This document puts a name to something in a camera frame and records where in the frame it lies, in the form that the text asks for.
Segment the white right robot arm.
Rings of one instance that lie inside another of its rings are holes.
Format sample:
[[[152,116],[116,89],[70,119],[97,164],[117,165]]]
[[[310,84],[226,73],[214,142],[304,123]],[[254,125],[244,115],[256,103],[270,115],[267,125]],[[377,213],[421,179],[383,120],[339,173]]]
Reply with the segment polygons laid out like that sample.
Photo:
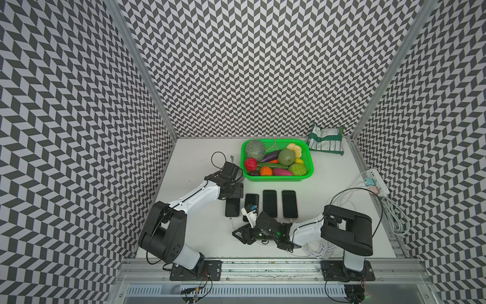
[[[258,238],[272,240],[277,248],[292,252],[308,243],[327,241],[344,250],[344,267],[362,273],[365,259],[373,255],[372,219],[365,214],[335,205],[327,205],[321,215],[303,223],[280,223],[267,213],[259,215],[242,209],[248,223],[232,232],[243,244]]]

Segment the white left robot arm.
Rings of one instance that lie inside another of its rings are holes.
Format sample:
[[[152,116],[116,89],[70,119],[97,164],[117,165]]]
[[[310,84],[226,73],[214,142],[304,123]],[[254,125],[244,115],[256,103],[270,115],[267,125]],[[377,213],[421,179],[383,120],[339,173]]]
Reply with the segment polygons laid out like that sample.
[[[204,255],[186,244],[188,216],[216,200],[242,198],[243,177],[240,167],[225,162],[187,195],[169,203],[154,203],[140,234],[139,248],[164,263],[202,272]]]

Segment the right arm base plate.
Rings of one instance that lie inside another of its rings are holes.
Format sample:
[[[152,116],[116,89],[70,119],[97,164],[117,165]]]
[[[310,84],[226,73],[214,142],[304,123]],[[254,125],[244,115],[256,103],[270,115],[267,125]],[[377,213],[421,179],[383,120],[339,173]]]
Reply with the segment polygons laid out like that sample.
[[[371,263],[364,261],[361,272],[345,267],[343,260],[323,260],[320,262],[321,271],[325,281],[337,282],[373,282],[376,280]]]

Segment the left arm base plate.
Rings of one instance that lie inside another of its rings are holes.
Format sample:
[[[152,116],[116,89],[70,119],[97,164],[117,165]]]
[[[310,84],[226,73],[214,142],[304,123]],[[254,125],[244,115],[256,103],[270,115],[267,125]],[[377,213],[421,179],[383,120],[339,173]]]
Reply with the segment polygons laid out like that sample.
[[[175,264],[170,271],[171,281],[197,281],[210,280],[219,281],[221,278],[221,269],[223,262],[221,260],[204,260],[198,263],[194,269],[186,269]]]

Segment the black phone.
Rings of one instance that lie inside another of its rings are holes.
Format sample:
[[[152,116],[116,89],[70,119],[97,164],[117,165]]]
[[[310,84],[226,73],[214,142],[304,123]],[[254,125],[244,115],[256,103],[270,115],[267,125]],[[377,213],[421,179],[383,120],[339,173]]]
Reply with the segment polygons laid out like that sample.
[[[263,211],[272,218],[277,218],[277,192],[276,190],[263,191]]]
[[[296,192],[291,190],[282,191],[283,217],[286,219],[297,219],[297,197]]]
[[[245,196],[245,205],[256,205],[259,206],[259,195],[257,194],[246,194]]]
[[[240,215],[240,198],[228,198],[225,203],[225,216],[228,218]]]

